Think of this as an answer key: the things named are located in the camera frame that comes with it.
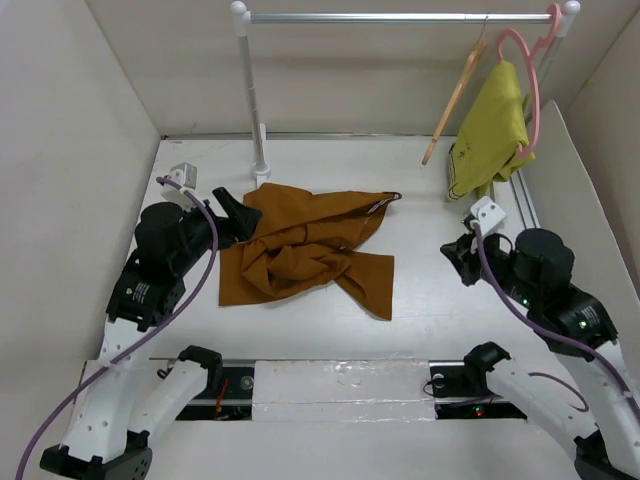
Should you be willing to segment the brown trousers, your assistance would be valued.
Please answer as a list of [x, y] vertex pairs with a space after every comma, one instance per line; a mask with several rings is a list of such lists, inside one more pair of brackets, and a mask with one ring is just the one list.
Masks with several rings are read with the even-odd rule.
[[220, 305], [264, 304], [336, 283], [364, 310], [391, 320], [395, 259], [359, 248], [401, 197], [397, 192], [313, 194], [274, 183], [245, 194], [245, 205], [262, 218], [249, 241], [220, 254]]

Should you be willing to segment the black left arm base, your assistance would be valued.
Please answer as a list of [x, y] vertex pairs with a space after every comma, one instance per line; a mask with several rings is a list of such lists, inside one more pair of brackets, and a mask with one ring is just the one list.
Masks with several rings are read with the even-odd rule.
[[255, 363], [226, 361], [215, 351], [190, 346], [178, 358], [169, 359], [156, 375], [164, 380], [178, 360], [195, 360], [209, 367], [206, 388], [176, 417], [177, 421], [241, 421], [252, 416]]

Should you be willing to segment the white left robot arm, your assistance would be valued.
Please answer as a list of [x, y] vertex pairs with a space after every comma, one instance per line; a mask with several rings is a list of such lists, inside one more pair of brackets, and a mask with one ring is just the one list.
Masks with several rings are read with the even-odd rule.
[[[64, 439], [43, 451], [42, 470], [68, 479], [143, 479], [152, 447], [197, 395], [222, 387], [219, 353], [190, 345], [165, 372], [145, 400], [138, 399], [149, 350], [156, 337], [196, 298], [213, 269], [219, 250], [251, 239], [260, 210], [214, 189], [225, 214], [207, 201], [166, 180], [164, 186], [186, 200], [146, 207], [134, 230], [135, 248], [113, 288], [106, 309], [99, 369], [64, 400], [84, 401]], [[184, 278], [207, 255], [204, 273], [192, 291]]]

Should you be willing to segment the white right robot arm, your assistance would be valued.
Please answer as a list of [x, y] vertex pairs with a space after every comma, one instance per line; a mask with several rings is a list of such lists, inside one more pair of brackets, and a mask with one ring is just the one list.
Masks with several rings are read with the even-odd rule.
[[639, 394], [626, 374], [618, 333], [604, 305], [571, 282], [575, 256], [555, 233], [526, 229], [511, 248], [479, 226], [440, 252], [466, 286], [489, 283], [514, 316], [564, 366], [586, 402], [573, 412], [536, 386], [513, 354], [494, 342], [463, 359], [460, 382], [476, 394], [496, 395], [546, 431], [582, 479], [639, 476]]

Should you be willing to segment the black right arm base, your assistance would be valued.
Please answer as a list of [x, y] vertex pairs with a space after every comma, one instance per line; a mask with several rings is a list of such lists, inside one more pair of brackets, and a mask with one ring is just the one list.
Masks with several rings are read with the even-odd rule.
[[430, 361], [423, 393], [434, 402], [437, 420], [520, 419], [517, 407], [467, 376], [463, 361]]

